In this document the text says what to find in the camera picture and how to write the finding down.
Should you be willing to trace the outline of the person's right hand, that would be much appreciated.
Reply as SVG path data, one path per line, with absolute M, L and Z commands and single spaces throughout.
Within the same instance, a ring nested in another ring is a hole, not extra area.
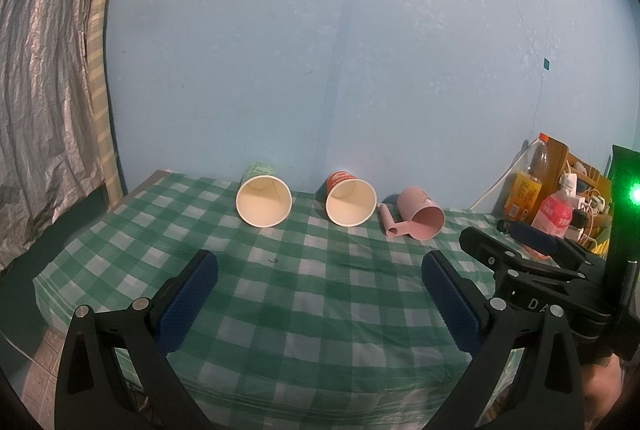
M 623 390 L 620 359 L 612 354 L 599 363 L 582 365 L 585 428 L 594 429 L 612 410 Z

